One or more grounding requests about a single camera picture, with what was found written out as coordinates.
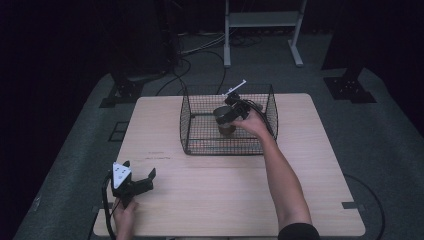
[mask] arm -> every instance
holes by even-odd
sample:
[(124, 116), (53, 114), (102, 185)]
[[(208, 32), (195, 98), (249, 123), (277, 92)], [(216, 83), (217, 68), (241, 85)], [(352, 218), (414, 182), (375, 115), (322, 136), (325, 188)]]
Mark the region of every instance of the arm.
[(115, 205), (113, 219), (116, 225), (116, 240), (130, 240), (134, 235), (135, 210), (138, 207), (138, 203), (132, 199), (127, 208), (124, 208), (122, 201), (117, 198)]
[(269, 190), (277, 212), (279, 230), (292, 223), (312, 224), (299, 179), (259, 114), (251, 110), (246, 120), (236, 120), (232, 124), (255, 135), (262, 146)]

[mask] black wire mesh basket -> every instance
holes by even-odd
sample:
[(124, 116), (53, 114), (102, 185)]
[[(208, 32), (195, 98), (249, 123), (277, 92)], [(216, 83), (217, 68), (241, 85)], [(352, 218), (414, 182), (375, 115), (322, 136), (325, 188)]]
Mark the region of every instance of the black wire mesh basket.
[[(255, 136), (242, 128), (230, 135), (218, 130), (213, 111), (224, 106), (226, 93), (232, 86), (184, 86), (184, 96), (180, 115), (180, 140), (188, 155), (260, 155), (262, 148)], [(262, 106), (273, 132), (277, 138), (278, 113), (272, 85), (245, 84), (236, 92), (241, 99)]]

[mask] black sleeve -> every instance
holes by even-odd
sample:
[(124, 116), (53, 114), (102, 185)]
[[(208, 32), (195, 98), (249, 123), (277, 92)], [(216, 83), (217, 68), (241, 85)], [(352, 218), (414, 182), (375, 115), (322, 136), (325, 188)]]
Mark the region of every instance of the black sleeve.
[(278, 240), (319, 240), (317, 229), (307, 223), (293, 223), (278, 234)]

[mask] person's right hand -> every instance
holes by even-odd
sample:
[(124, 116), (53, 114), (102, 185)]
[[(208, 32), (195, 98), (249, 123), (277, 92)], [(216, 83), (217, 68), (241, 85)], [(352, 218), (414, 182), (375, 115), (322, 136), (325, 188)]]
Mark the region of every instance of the person's right hand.
[(256, 137), (264, 136), (269, 134), (268, 129), (264, 121), (262, 120), (259, 113), (251, 109), (249, 115), (244, 120), (234, 120), (231, 125), (236, 127), (241, 127), (246, 130), (248, 133), (255, 135)]

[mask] table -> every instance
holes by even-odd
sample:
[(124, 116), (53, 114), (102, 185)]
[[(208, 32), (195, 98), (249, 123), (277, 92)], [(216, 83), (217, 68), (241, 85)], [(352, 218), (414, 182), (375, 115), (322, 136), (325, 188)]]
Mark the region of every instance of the table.
[[(275, 94), (277, 142), (302, 184), (322, 236), (361, 236), (365, 227), (312, 99)], [(152, 191), (136, 196), (135, 234), (167, 237), (275, 237), (277, 216), (263, 156), (189, 156), (179, 139), (182, 97), (138, 100), (117, 162), (131, 161), (133, 180), (156, 168)], [(113, 201), (109, 191), (109, 200)], [(93, 227), (108, 235), (104, 212)]]
[(302, 0), (299, 11), (286, 12), (239, 12), (230, 13), (229, 0), (225, 2), (224, 66), (231, 66), (230, 28), (232, 27), (284, 27), (294, 26), (293, 39), (288, 40), (290, 51), (297, 67), (303, 61), (297, 50), (297, 39), (302, 26), (307, 0)]

